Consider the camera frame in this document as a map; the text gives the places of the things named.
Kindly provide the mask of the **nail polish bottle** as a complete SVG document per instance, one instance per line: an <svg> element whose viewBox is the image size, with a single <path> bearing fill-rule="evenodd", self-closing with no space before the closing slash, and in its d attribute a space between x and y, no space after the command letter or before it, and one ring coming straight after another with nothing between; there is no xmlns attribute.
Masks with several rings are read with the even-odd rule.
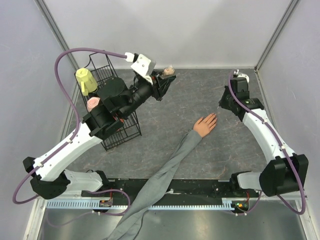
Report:
<svg viewBox="0 0 320 240"><path fill-rule="evenodd" d="M163 72L162 72L162 76L166 77L166 76L172 76L175 73L175 69L173 68L172 65L166 67Z"/></svg>

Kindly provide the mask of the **grey sleeve forearm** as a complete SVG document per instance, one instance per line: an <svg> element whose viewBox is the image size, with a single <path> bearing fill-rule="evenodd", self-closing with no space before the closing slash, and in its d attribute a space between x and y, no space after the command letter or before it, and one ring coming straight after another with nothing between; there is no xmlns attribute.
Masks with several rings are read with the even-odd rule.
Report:
<svg viewBox="0 0 320 240"><path fill-rule="evenodd" d="M186 133L168 161L152 175L141 190L129 210L123 215L109 240L133 240L139 234L143 218L148 208L158 202L167 192L182 160L199 144L202 137L190 130Z"/></svg>

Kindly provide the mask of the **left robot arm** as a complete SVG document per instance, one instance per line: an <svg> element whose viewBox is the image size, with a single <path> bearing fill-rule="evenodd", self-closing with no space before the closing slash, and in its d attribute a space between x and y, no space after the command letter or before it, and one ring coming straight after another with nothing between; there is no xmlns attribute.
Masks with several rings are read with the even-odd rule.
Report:
<svg viewBox="0 0 320 240"><path fill-rule="evenodd" d="M32 176L32 190L46 200L71 191L106 196L110 185L103 171L75 172L67 167L87 150L120 131L124 121L148 98L161 101L175 79L175 74L166 75L163 71L153 71L151 82L136 74L131 86L120 77L108 79L97 90L95 104L77 129L43 156L23 160L25 170Z"/></svg>

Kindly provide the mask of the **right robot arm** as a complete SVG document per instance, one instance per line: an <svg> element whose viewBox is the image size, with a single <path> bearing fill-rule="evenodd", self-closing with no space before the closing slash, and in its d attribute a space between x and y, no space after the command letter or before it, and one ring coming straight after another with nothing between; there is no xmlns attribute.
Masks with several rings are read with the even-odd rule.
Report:
<svg viewBox="0 0 320 240"><path fill-rule="evenodd" d="M250 97L247 75L233 74L225 86L219 106L231 111L250 130L267 163L262 172L232 174L230 193L240 197L247 189L252 189L273 197L303 190L308 158L304 154L296 154L285 143L269 121L261 101Z"/></svg>

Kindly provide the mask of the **mannequin hand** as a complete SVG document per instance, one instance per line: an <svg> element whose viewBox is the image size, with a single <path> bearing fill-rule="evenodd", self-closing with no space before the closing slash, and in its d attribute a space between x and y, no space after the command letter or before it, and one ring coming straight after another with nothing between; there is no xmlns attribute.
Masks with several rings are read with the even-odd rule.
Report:
<svg viewBox="0 0 320 240"><path fill-rule="evenodd" d="M215 113L211 113L206 117L201 117L193 125L193 130L198 133L201 138L204 138L216 127L217 121L217 115Z"/></svg>

